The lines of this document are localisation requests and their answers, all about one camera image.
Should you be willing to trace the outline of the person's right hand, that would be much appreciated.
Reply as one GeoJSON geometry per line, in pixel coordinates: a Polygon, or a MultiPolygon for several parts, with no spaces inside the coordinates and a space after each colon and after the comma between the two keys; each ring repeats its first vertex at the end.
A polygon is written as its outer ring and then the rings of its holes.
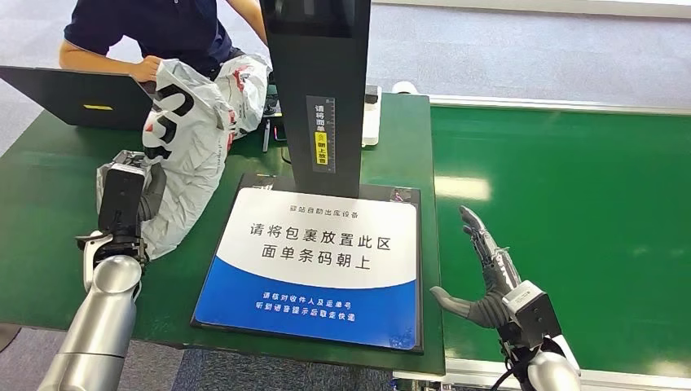
{"type": "Polygon", "coordinates": [[[139,63],[132,64],[128,73],[138,82],[155,81],[161,58],[149,55],[139,63]]]}

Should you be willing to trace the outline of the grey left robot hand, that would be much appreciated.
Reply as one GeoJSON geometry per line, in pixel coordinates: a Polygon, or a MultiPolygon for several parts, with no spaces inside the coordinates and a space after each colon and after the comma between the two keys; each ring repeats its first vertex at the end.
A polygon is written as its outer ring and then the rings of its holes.
{"type": "Polygon", "coordinates": [[[157,214],[165,193],[167,176],[160,163],[150,167],[151,181],[140,197],[138,218],[141,222],[153,219],[157,214]]]}

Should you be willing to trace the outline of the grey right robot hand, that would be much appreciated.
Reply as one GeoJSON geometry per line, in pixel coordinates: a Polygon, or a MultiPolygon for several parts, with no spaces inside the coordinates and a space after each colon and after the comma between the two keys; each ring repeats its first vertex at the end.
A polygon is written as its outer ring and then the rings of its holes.
{"type": "Polygon", "coordinates": [[[470,208],[459,207],[466,233],[478,256],[485,284],[485,294],[476,301],[451,296],[445,289],[435,286],[430,292],[446,311],[475,323],[479,327],[496,329],[511,321],[503,297],[521,283],[521,278],[506,248],[501,248],[486,228],[482,219],[470,208]]]}

